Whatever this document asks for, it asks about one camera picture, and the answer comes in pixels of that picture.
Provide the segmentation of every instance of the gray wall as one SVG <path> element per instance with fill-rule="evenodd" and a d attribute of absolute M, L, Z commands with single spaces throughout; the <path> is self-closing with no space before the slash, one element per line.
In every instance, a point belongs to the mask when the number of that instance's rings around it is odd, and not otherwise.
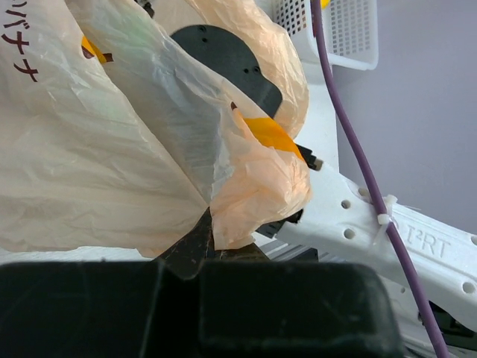
<path fill-rule="evenodd" d="M 335 78 L 383 195 L 477 233 L 477 1 L 378 0 L 379 65 Z M 341 129 L 341 171 L 363 183 Z"/>

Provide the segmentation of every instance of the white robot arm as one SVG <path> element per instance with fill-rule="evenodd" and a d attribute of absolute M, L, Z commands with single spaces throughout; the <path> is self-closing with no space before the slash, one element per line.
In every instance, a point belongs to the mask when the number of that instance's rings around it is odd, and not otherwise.
<path fill-rule="evenodd" d="M 311 171 L 314 197 L 297 224 L 286 222 L 277 239 L 363 263 L 407 286 L 399 260 L 365 189 L 326 163 Z M 477 236 L 388 201 L 429 300 L 477 331 Z"/>

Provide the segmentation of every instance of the white plastic bag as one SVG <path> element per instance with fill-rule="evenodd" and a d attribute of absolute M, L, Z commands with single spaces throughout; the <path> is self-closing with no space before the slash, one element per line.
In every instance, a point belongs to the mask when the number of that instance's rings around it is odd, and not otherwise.
<path fill-rule="evenodd" d="M 153 0 L 152 4 L 155 21 L 169 35 L 205 23 L 240 37 L 255 54 L 262 74 L 282 93 L 274 119 L 296 137 L 309 103 L 303 67 L 286 30 L 273 23 L 254 0 Z"/>
<path fill-rule="evenodd" d="M 216 249 L 252 242 L 258 226 L 309 200 L 304 161 L 261 145 L 230 104 L 246 116 L 264 113 L 188 56 L 141 7 L 131 0 L 67 4 L 86 37 L 111 54 L 106 73 L 210 203 Z"/>
<path fill-rule="evenodd" d="M 0 245 L 165 250 L 208 204 L 85 58 L 64 0 L 15 4 L 0 1 Z"/>
<path fill-rule="evenodd" d="M 69 3 L 94 19 L 85 31 L 105 35 L 95 44 L 111 48 L 101 55 L 112 53 L 108 71 L 130 71 L 115 81 L 141 92 L 132 96 L 134 107 L 143 98 L 141 115 L 156 135 L 93 56 L 64 0 L 2 1 L 2 247 L 163 251 L 210 205 L 216 248 L 234 248 L 249 243 L 260 224 L 306 203 L 304 162 L 261 145 L 230 109 L 230 95 L 240 97 L 235 87 L 188 56 L 137 4 Z M 250 104 L 243 112 L 260 114 Z M 200 126 L 197 118 L 208 122 Z M 160 131 L 174 140 L 161 144 Z"/>

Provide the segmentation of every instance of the mounting hole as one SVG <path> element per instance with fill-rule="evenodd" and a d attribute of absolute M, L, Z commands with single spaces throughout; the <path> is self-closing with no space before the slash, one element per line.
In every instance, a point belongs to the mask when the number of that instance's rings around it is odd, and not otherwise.
<path fill-rule="evenodd" d="M 351 229 L 346 229 L 343 233 L 344 237 L 348 240 L 351 240 L 353 237 L 356 236 L 356 233 Z"/>
<path fill-rule="evenodd" d="M 349 201 L 349 200 L 343 200 L 343 201 L 341 202 L 341 207 L 342 207 L 343 209 L 349 209 L 349 208 L 351 208 L 351 203 L 350 203 L 350 201 Z"/>
<path fill-rule="evenodd" d="M 358 193 L 360 196 L 370 196 L 370 192 L 366 188 L 359 188 Z"/>
<path fill-rule="evenodd" d="M 476 291 L 476 287 L 471 282 L 464 282 L 462 285 L 462 289 L 465 293 L 474 293 Z"/>

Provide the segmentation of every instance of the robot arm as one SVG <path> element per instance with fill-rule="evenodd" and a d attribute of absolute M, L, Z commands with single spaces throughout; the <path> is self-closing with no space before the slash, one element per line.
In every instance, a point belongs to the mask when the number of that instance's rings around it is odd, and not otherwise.
<path fill-rule="evenodd" d="M 280 228 L 277 239 L 364 263 L 381 276 L 408 286 L 367 191 L 326 163 L 311 171 L 311 181 L 314 198 L 297 224 L 286 222 Z M 399 204 L 389 206 L 389 215 L 429 300 L 477 331 L 477 236 Z"/>

